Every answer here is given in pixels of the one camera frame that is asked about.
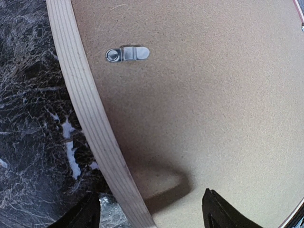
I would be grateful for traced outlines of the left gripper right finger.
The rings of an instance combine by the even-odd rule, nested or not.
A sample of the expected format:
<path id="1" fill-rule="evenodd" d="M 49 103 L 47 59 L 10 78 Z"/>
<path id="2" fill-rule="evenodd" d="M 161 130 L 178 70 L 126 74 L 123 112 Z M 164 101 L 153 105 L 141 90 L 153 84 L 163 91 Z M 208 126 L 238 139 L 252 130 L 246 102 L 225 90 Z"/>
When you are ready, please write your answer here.
<path id="1" fill-rule="evenodd" d="M 202 214 L 206 228 L 259 228 L 242 215 L 215 190 L 206 189 L 202 198 Z"/>

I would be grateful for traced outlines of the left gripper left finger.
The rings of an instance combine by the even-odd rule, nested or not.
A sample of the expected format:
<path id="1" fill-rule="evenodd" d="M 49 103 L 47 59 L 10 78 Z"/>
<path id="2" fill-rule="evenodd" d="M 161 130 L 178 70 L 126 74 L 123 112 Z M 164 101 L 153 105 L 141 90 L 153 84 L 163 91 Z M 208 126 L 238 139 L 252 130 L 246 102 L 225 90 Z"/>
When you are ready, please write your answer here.
<path id="1" fill-rule="evenodd" d="M 97 193 L 86 194 L 73 208 L 47 228 L 99 228 L 101 206 Z"/>

